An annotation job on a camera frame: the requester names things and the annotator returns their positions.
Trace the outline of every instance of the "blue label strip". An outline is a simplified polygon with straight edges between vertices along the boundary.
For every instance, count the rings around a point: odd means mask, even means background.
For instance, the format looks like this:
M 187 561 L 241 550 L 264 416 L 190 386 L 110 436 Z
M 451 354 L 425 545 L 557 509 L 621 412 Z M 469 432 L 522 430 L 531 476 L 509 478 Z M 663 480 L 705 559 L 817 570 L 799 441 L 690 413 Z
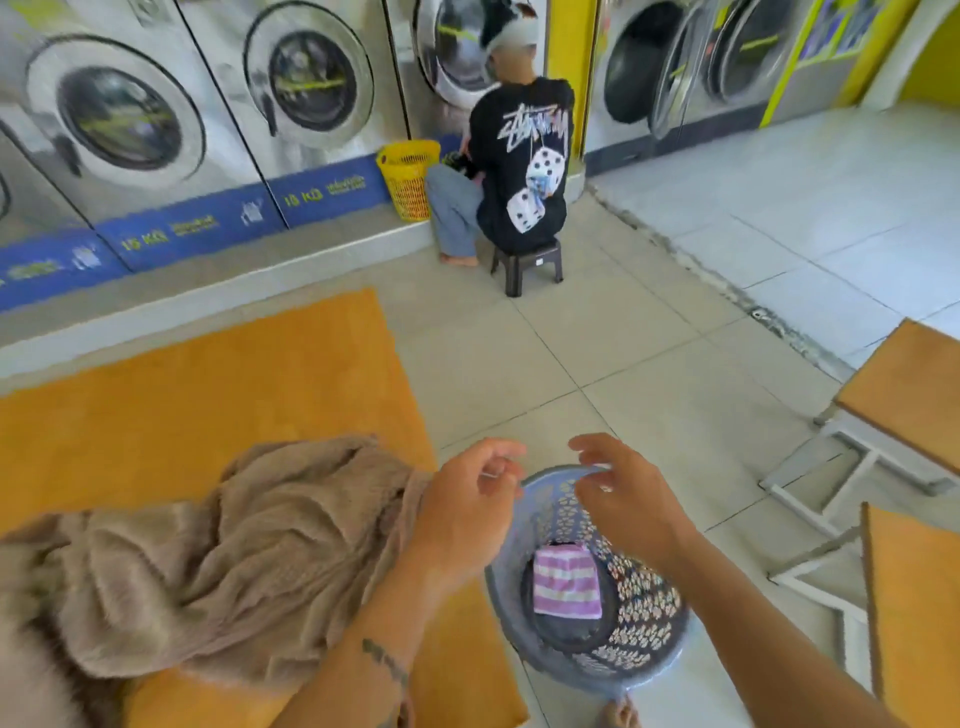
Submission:
M 134 271 L 149 271 L 284 230 L 270 191 L 260 182 L 95 227 Z
M 269 185 L 291 228 L 390 202 L 376 155 L 297 172 Z
M 129 272 L 92 230 L 69 229 L 29 238 L 0 248 L 0 311 Z

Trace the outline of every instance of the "dryer drum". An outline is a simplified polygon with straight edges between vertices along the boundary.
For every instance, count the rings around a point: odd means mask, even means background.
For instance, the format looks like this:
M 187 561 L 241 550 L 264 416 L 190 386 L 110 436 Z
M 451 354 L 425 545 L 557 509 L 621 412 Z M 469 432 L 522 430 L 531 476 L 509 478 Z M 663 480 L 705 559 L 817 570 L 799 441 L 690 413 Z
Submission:
M 437 13 L 437 60 L 450 80 L 466 91 L 483 91 L 492 84 L 480 48 L 483 22 L 481 2 L 444 0 Z
M 153 170 L 180 153 L 173 109 L 141 79 L 116 68 L 87 66 L 60 81 L 60 116 L 97 157 L 126 169 Z
M 724 24 L 708 68 L 707 88 L 729 102 L 747 92 L 789 39 L 792 2 L 745 0 Z
M 607 65 L 604 104 L 614 121 L 635 124 L 650 116 L 657 102 L 665 63 L 684 12 L 660 2 L 638 13 L 617 39 Z
M 318 132 L 339 127 L 356 105 L 356 74 L 347 54 L 316 31 L 280 40 L 270 58 L 270 85 L 287 116 Z

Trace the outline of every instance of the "person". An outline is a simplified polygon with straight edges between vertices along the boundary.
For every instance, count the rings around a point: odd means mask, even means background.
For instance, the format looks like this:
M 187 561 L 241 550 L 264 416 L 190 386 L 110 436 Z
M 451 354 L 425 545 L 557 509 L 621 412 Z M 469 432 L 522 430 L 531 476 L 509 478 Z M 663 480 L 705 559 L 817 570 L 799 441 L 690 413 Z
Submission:
M 697 531 L 653 464 L 608 434 L 569 445 L 584 465 L 610 466 L 575 486 L 593 523 L 680 591 L 758 728 L 906 728 Z M 506 539 L 524 452 L 520 443 L 488 439 L 440 469 L 409 546 L 274 728 L 312 727 L 317 716 L 340 728 L 392 728 L 426 623 Z M 638 726 L 629 704 L 607 714 L 620 728 Z
M 500 86 L 477 102 L 461 150 L 482 186 L 445 164 L 430 167 L 425 180 L 441 260 L 452 265 L 477 265 L 481 231 L 506 253 L 526 253 L 566 221 L 573 88 L 537 75 L 540 20 L 529 5 L 486 6 L 480 46 Z

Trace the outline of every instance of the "pink striped towel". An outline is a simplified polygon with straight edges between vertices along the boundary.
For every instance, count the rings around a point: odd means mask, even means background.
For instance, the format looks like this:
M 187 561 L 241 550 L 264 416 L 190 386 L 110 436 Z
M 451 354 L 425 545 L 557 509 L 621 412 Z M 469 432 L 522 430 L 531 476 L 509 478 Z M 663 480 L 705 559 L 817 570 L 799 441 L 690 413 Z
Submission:
M 585 546 L 544 546 L 534 554 L 534 612 L 551 617 L 600 619 L 600 580 Z

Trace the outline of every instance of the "bare foot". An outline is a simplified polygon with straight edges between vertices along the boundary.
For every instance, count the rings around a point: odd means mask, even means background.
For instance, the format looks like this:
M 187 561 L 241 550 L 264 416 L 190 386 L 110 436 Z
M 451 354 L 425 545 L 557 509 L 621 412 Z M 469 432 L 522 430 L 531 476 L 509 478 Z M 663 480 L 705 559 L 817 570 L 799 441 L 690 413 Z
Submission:
M 440 253 L 440 262 L 446 263 L 447 265 L 461 265 L 465 268 L 476 268 L 478 265 L 480 265 L 480 261 L 477 259 L 476 255 L 471 255 L 469 257 L 458 257 L 456 255 Z
M 641 728 L 640 716 L 629 699 L 607 703 L 601 715 L 600 725 L 603 728 Z

